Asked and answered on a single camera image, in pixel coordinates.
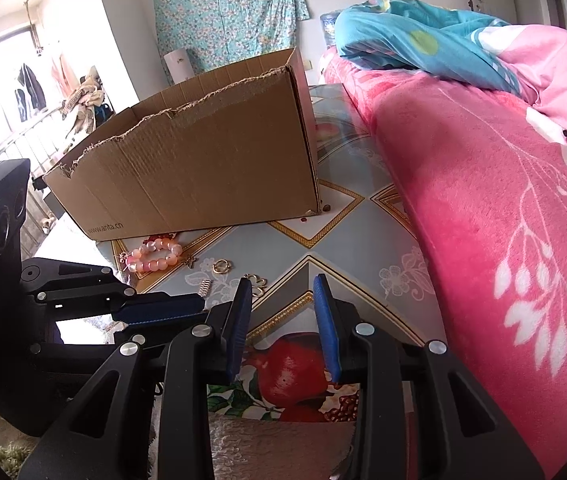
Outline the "pink rolled mat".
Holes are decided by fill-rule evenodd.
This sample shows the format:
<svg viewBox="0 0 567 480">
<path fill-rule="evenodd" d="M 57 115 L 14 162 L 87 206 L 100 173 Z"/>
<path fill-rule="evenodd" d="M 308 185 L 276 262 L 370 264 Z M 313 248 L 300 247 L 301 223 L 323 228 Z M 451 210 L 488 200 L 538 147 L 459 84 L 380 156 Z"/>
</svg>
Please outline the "pink rolled mat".
<svg viewBox="0 0 567 480">
<path fill-rule="evenodd" d="M 192 63 L 190 63 L 188 53 L 185 49 L 172 50 L 164 56 L 164 62 L 169 70 L 173 84 L 194 78 L 196 76 Z"/>
</svg>

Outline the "pink floral blanket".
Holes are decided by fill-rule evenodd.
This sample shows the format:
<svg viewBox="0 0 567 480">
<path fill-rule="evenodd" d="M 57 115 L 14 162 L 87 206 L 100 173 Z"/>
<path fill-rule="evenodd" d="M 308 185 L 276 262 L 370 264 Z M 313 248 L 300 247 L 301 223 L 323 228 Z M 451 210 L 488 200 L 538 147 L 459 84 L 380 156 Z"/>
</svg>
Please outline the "pink floral blanket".
<svg viewBox="0 0 567 480">
<path fill-rule="evenodd" d="M 491 27 L 523 96 L 334 50 L 428 260 L 454 353 L 548 478 L 567 479 L 567 30 Z"/>
</svg>

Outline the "brown cardboard box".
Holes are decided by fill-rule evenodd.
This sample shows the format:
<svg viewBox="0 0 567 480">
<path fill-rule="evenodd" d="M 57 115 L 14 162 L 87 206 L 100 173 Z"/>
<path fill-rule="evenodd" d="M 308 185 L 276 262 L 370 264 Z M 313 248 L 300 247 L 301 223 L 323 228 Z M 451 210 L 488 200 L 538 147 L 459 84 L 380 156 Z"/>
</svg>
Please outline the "brown cardboard box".
<svg viewBox="0 0 567 480">
<path fill-rule="evenodd" d="M 210 70 L 127 107 L 44 180 L 99 242 L 314 216 L 316 124 L 300 52 Z"/>
</svg>

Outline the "hanging clothes on rack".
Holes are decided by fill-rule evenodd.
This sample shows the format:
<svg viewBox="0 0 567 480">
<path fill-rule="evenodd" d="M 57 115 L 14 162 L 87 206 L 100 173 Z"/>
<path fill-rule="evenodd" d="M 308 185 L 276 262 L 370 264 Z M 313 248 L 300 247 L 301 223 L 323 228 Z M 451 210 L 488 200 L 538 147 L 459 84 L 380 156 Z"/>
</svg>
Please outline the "hanging clothes on rack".
<svg viewBox="0 0 567 480">
<path fill-rule="evenodd" d="M 30 122 L 47 112 L 72 119 L 72 132 L 90 133 L 114 115 L 112 103 L 96 66 L 78 76 L 63 55 L 52 60 L 50 77 L 40 78 L 22 63 L 14 87 L 17 118 Z"/>
</svg>

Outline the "blue patterned quilt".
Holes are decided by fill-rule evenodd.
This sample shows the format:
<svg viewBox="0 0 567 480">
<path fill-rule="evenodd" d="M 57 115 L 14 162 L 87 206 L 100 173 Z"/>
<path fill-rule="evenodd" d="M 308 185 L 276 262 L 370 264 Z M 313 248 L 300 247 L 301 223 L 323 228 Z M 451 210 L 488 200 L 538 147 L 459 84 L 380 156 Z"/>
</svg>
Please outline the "blue patterned quilt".
<svg viewBox="0 0 567 480">
<path fill-rule="evenodd" d="M 514 31 L 489 14 L 449 10 L 421 0 L 368 0 L 340 12 L 334 45 L 341 58 L 362 70 L 416 68 L 533 103 L 536 91 L 489 42 Z"/>
</svg>

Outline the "gold hoop earring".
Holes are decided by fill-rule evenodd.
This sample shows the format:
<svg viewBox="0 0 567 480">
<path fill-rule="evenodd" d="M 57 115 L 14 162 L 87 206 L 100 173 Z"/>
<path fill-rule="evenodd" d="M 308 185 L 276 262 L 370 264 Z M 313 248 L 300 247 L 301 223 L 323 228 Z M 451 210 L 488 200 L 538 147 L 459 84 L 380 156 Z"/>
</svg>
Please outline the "gold hoop earring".
<svg viewBox="0 0 567 480">
<path fill-rule="evenodd" d="M 219 258 L 212 264 L 212 272 L 218 275 L 224 275 L 233 270 L 233 263 L 225 258 Z"/>
</svg>

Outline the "floral teal wall cloth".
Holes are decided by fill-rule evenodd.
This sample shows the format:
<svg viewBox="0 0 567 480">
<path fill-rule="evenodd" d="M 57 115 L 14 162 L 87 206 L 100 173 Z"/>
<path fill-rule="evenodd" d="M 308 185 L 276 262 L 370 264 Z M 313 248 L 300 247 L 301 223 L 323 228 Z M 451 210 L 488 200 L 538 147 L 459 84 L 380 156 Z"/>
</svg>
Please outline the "floral teal wall cloth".
<svg viewBox="0 0 567 480">
<path fill-rule="evenodd" d="M 196 74 L 297 45 L 306 0 L 152 0 L 159 54 L 184 49 Z"/>
</svg>

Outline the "fruit pattern tablecloth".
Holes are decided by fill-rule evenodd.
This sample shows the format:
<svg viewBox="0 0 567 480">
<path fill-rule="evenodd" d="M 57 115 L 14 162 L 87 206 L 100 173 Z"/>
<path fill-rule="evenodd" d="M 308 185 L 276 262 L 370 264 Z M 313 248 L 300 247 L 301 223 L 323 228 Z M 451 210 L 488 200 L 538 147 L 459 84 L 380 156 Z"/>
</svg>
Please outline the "fruit pattern tablecloth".
<svg viewBox="0 0 567 480">
<path fill-rule="evenodd" d="M 198 258 L 165 273 L 139 276 L 142 292 L 198 292 L 215 306 L 233 298 L 241 278 L 253 284 L 244 364 L 228 386 L 208 390 L 210 411 L 273 420 L 283 408 L 316 400 L 329 420 L 353 420 L 356 386 L 339 386 L 320 370 L 313 282 L 326 275 L 335 298 L 395 338 L 423 344 L 444 337 L 427 260 L 390 172 L 361 116 L 338 84 L 314 87 L 318 174 L 317 216 L 180 235 Z M 219 258 L 233 270 L 214 274 Z"/>
</svg>

